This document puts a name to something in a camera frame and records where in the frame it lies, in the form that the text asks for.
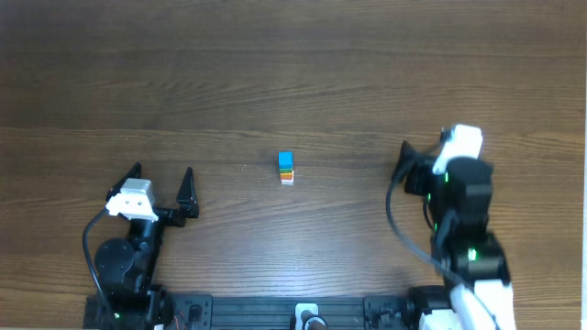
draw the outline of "brown wooden tabletop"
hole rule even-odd
[[[463,122],[495,167],[518,328],[577,329],[584,36],[582,0],[2,1],[0,326],[81,326],[83,228],[135,161],[167,206],[194,167],[201,216],[167,230],[157,268],[172,291],[441,283],[383,201],[404,139]],[[421,212],[395,195],[427,249]],[[104,219],[92,251],[127,227]]]

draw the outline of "black metal base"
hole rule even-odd
[[[213,298],[208,294],[173,294],[179,328],[186,330],[291,330],[298,303],[316,303],[332,330],[406,329],[400,307],[404,298]],[[83,328],[95,323],[95,298],[88,299]]]

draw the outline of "green led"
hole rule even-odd
[[[470,248],[467,255],[469,257],[469,261],[475,261],[477,259],[477,250],[474,248]]]

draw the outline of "stack of blocks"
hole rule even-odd
[[[282,184],[294,185],[294,155],[291,151],[280,151],[279,175]]]

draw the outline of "wooden table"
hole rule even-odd
[[[200,219],[157,269],[216,296],[405,293],[440,283],[393,236],[400,145],[479,126],[519,329],[577,329],[585,3],[55,0],[0,4],[0,325],[79,327],[86,223],[135,161]],[[282,187],[277,152],[294,154]],[[427,248],[420,201],[394,198]],[[103,220],[92,250],[123,236]]]

